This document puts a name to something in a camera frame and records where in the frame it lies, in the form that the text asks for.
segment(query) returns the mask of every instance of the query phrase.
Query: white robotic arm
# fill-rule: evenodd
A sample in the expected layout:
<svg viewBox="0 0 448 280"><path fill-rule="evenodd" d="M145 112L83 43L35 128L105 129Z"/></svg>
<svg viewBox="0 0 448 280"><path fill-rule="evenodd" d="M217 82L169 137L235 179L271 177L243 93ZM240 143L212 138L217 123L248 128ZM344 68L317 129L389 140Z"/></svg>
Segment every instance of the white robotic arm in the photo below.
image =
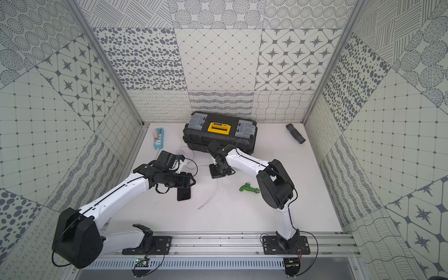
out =
<svg viewBox="0 0 448 280"><path fill-rule="evenodd" d="M275 209L277 236L285 252L297 242L298 232L292 225L289 203L294 185L278 160L267 162L243 153L232 145L222 147L217 142L208 146L216 164L210 165L213 178L232 174L232 167L255 176L265 202ZM83 268L98 256L126 248L151 247L152 231L136 224L138 230L108 234L101 231L109 219L134 197L157 184L167 187L189 188L195 184L191 173L181 172L185 158L162 151L157 160L142 164L119 185L74 210L68 208L61 213L53 240L53 251L74 266Z"/></svg>

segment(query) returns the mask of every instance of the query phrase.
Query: white table surface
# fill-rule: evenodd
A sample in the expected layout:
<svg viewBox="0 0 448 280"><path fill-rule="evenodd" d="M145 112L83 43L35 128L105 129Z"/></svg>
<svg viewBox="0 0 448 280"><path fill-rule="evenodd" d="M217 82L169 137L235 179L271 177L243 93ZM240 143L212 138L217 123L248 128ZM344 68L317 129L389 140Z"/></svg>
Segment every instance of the white table surface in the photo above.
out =
<svg viewBox="0 0 448 280"><path fill-rule="evenodd" d="M184 126L185 124L174 123L151 124L133 169L155 159L153 129L165 128L163 150L175 153L180 147L181 140L174 131L182 136ZM296 227L308 232L340 232L341 226L305 129L302 124L294 126L307 139L305 143L299 144L285 128L285 124L257 124L258 134L252 156L268 161L277 159L288 172L299 195L290 207ZM185 153L186 157L190 155L190 151ZM274 209L264 202L261 194L239 191L246 182L258 188L255 177L235 169L234 175L212 179L208 169L208 165L212 163L211 156L208 153L194 151L194 161L199 166L199 172L195 177L196 185L191 187L189 201L178 202L176 189L171 189L167 194L158 194L152 188L118 211L109 223L108 232L122 231L135 223L143 224L153 231L276 231ZM188 166L192 166L192 170L189 171L194 174L194 164ZM216 180L219 180L217 195L198 210L214 193ZM164 191L165 187L161 185L159 190Z"/></svg>

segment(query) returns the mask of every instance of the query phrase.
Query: patterned wall panel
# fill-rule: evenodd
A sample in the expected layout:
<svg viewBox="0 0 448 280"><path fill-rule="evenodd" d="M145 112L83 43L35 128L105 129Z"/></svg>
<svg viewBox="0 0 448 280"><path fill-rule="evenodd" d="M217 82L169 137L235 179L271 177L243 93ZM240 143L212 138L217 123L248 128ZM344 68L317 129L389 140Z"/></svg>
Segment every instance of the patterned wall panel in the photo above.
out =
<svg viewBox="0 0 448 280"><path fill-rule="evenodd" d="M2 1L0 19L0 28L32 65L81 35L63 1Z"/></svg>
<svg viewBox="0 0 448 280"><path fill-rule="evenodd" d="M168 0L174 28L263 28L266 0Z"/></svg>
<svg viewBox="0 0 448 280"><path fill-rule="evenodd" d="M343 28L356 0L267 0L264 28Z"/></svg>
<svg viewBox="0 0 448 280"><path fill-rule="evenodd" d="M187 122L192 113L186 90L130 90L138 113L145 122Z"/></svg>
<svg viewBox="0 0 448 280"><path fill-rule="evenodd" d="M0 264L1 279L58 280L62 276L64 269L53 266L51 260L59 212L42 207L36 215L6 261ZM54 259L57 264L67 263L58 254Z"/></svg>
<svg viewBox="0 0 448 280"><path fill-rule="evenodd" d="M372 280L426 279L384 208L344 227L353 234Z"/></svg>
<svg viewBox="0 0 448 280"><path fill-rule="evenodd" d="M0 189L0 268L8 253L22 238L42 205L24 197Z"/></svg>
<svg viewBox="0 0 448 280"><path fill-rule="evenodd" d="M344 132L383 204L448 174L448 116L391 71Z"/></svg>
<svg viewBox="0 0 448 280"><path fill-rule="evenodd" d="M254 90L261 30L175 31L188 90Z"/></svg>
<svg viewBox="0 0 448 280"><path fill-rule="evenodd" d="M352 34L325 85L323 95L342 131L356 116L390 66Z"/></svg>
<svg viewBox="0 0 448 280"><path fill-rule="evenodd" d="M92 27L172 28L167 0L78 0Z"/></svg>
<svg viewBox="0 0 448 280"><path fill-rule="evenodd" d="M426 277L448 276L448 177L386 205Z"/></svg>
<svg viewBox="0 0 448 280"><path fill-rule="evenodd" d="M259 122L300 122L313 95L313 90L255 91L252 119Z"/></svg>
<svg viewBox="0 0 448 280"><path fill-rule="evenodd" d="M0 187L44 203L93 131L36 69L0 99Z"/></svg>
<svg viewBox="0 0 448 280"><path fill-rule="evenodd" d="M394 64L412 85L448 114L448 5L431 14Z"/></svg>
<svg viewBox="0 0 448 280"><path fill-rule="evenodd" d="M36 68L93 131L118 96L110 75L84 35L63 46Z"/></svg>
<svg viewBox="0 0 448 280"><path fill-rule="evenodd" d="M173 29L94 28L128 90L186 90Z"/></svg>
<svg viewBox="0 0 448 280"><path fill-rule="evenodd" d="M258 58L257 90L315 90L341 29L265 29Z"/></svg>
<svg viewBox="0 0 448 280"><path fill-rule="evenodd" d="M19 48L0 29L0 88L33 67Z"/></svg>
<svg viewBox="0 0 448 280"><path fill-rule="evenodd" d="M121 167L118 158L94 135L45 206L59 212L68 207L78 209L113 188Z"/></svg>
<svg viewBox="0 0 448 280"><path fill-rule="evenodd" d="M305 125L306 134L320 164L342 134L323 96L319 96Z"/></svg>
<svg viewBox="0 0 448 280"><path fill-rule="evenodd" d="M387 63L405 50L439 0L368 0L354 34Z"/></svg>
<svg viewBox="0 0 448 280"><path fill-rule="evenodd" d="M202 111L250 119L253 91L189 90L192 111Z"/></svg>
<svg viewBox="0 0 448 280"><path fill-rule="evenodd" d="M320 164L343 225L382 207L347 140L341 135Z"/></svg>

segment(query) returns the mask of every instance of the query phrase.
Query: toolbox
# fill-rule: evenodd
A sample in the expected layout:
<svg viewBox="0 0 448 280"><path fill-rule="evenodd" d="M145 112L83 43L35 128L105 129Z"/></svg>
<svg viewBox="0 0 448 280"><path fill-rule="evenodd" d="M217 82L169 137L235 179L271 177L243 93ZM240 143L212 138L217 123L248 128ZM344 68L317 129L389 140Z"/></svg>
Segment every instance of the toolbox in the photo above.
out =
<svg viewBox="0 0 448 280"><path fill-rule="evenodd" d="M257 122L234 116L194 112L184 128L184 141L188 148L208 152L207 146L216 140L225 146L233 144L251 155L257 137Z"/></svg>

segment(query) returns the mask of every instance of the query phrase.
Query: green faucet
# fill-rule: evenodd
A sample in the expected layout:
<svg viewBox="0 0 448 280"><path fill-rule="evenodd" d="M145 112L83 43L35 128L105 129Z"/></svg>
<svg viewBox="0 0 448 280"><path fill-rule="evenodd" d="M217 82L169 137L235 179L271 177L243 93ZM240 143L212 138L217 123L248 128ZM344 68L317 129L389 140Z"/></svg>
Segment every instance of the green faucet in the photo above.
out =
<svg viewBox="0 0 448 280"><path fill-rule="evenodd" d="M250 192L254 192L254 193L256 193L256 194L259 194L259 193L260 193L260 189L254 189L254 188L252 188L252 187L250 186L249 183L245 183L243 186L241 186L241 188L240 188L240 192L242 192L242 191L244 191L244 190L248 190L248 191L250 191Z"/></svg>

